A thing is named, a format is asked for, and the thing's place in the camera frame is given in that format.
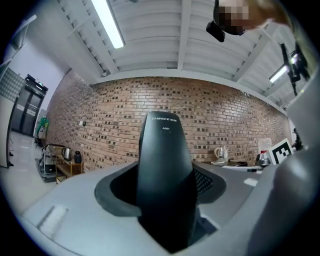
white wall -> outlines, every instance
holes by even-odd
[[[0,95],[0,166],[7,165],[7,132],[14,103]]]
[[[43,40],[34,33],[31,25],[32,23],[24,40],[25,46],[14,56],[9,68],[23,79],[26,78],[27,74],[30,74],[48,88],[40,107],[46,110],[69,67],[53,54]],[[7,53],[11,55],[12,49],[7,49]]]

white kettle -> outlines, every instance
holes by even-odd
[[[214,150],[217,161],[228,161],[228,147],[220,146]]]

stainless steel kettle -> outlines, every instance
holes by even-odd
[[[62,149],[61,154],[65,160],[71,160],[71,148],[70,147],[65,146]]]

ceiling beam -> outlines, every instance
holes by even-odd
[[[178,54],[178,65],[177,69],[182,70],[184,66],[186,50],[187,50],[187,39],[191,17],[191,0],[183,0],[182,2],[182,13],[181,13],[181,29],[180,29],[180,44]]]
[[[88,84],[96,84],[103,70],[79,35],[73,33],[69,36],[73,27],[59,3],[56,0],[42,1],[35,12],[37,18],[28,29],[43,39],[47,47]]]
[[[94,24],[88,19],[89,15],[82,1],[68,1],[68,4],[72,10],[73,17],[79,24],[82,24],[79,29],[82,30],[83,34],[86,36],[89,44],[92,45],[93,49],[98,53],[110,73],[117,73],[119,69],[105,44],[102,42],[102,38],[99,36]]]
[[[235,89],[238,89],[244,93],[248,93],[256,98],[266,102],[267,104],[271,105],[284,115],[287,113],[280,108],[277,104],[275,104],[270,99],[266,98],[262,94],[242,85],[240,83],[234,82],[232,80],[212,75],[206,74],[201,72],[189,71],[189,70],[178,70],[178,69],[164,69],[164,68],[154,68],[154,69],[139,69],[139,70],[131,70],[131,71],[122,71],[116,74],[111,74],[106,77],[101,77],[99,79],[99,83],[119,80],[119,79],[126,79],[126,78],[139,78],[139,77],[173,77],[173,78],[189,78],[189,79],[197,79],[208,81],[212,83],[217,83],[225,86],[229,86]]]
[[[254,66],[255,62],[259,59],[260,54],[266,48],[267,44],[271,41],[271,38],[274,34],[278,31],[279,25],[275,23],[270,23],[266,28],[266,33],[264,33],[256,46],[254,47],[253,51],[250,53],[248,58],[245,60],[243,65],[237,71],[237,73],[232,78],[233,81],[240,83],[241,79],[243,79],[244,75],[251,70]]]

